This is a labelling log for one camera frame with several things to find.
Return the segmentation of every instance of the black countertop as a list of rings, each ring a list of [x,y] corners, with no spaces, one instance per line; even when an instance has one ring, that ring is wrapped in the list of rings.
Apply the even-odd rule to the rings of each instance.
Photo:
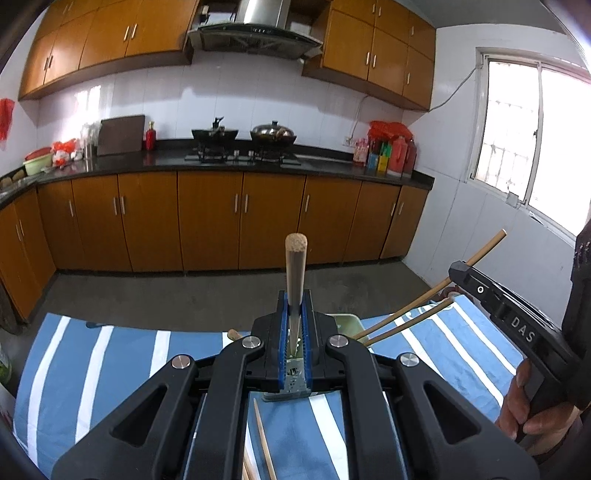
[[[292,175],[314,175],[341,179],[374,181],[390,185],[409,185],[431,190],[434,179],[414,171],[410,179],[396,178],[375,172],[368,172],[347,160],[337,160],[313,155],[298,155],[300,165],[262,161],[230,160],[219,164],[204,164],[197,160],[185,160],[192,153],[191,148],[134,152],[122,155],[106,155],[91,160],[81,160],[57,168],[49,173],[26,177],[0,191],[0,209],[12,202],[35,185],[80,177],[113,175],[119,173],[142,173],[147,171],[244,171],[253,173],[275,173]]]

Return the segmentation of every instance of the upper cabinet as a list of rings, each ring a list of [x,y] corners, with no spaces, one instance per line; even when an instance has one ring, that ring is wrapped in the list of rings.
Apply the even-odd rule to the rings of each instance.
[[[306,61],[302,75],[404,109],[429,109],[435,29],[406,7],[394,0],[333,0],[311,34],[323,40],[323,53]]]
[[[189,64],[198,0],[56,0],[31,47],[19,99],[111,73]]]

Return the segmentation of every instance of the white wall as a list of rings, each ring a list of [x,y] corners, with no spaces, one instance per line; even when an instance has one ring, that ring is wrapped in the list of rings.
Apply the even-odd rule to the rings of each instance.
[[[22,71],[40,22],[41,17],[23,36],[0,73],[0,98],[10,98],[10,100],[17,102]],[[19,167],[23,162],[23,157],[35,150],[38,108],[39,102],[37,100],[17,102],[14,106],[12,127],[8,133],[8,139],[5,142],[0,142],[0,176]]]
[[[363,94],[301,77],[297,61],[238,53],[196,52],[190,66],[118,73],[62,90],[40,100],[37,145],[77,136],[89,117],[144,113],[158,138],[190,138],[224,116],[227,128],[250,138],[252,127],[277,120],[294,130],[297,143],[335,150],[350,135]],[[99,108],[85,114],[76,94],[100,85]],[[373,119],[400,121],[402,110],[374,98],[361,107],[355,137]]]
[[[445,101],[476,65],[477,47],[546,54],[583,64],[562,34],[518,25],[460,25],[437,30],[433,100]],[[476,75],[444,106],[404,112],[417,140],[417,170],[436,178],[405,263],[429,285],[447,276],[501,228],[508,236],[478,267],[561,324],[570,292],[573,246],[500,198],[461,181],[475,127]]]

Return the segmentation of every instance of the window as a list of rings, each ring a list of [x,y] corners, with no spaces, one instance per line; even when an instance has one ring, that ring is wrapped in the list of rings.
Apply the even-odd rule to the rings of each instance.
[[[574,238],[591,201],[591,81],[539,60],[484,55],[481,84],[471,178]]]

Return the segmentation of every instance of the metal bolt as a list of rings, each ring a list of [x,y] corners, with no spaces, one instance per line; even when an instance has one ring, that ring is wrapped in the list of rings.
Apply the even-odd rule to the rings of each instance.
[[[173,367],[178,369],[187,368],[191,365],[191,357],[188,355],[177,355],[173,358]]]
[[[244,337],[242,339],[242,346],[244,348],[256,348],[261,344],[261,339],[259,337],[255,337],[250,335],[248,337]]]
[[[349,339],[345,335],[333,335],[329,338],[329,343],[337,348],[348,345]]]
[[[400,355],[400,363],[405,367],[416,367],[418,365],[418,357],[414,353],[403,353]]]

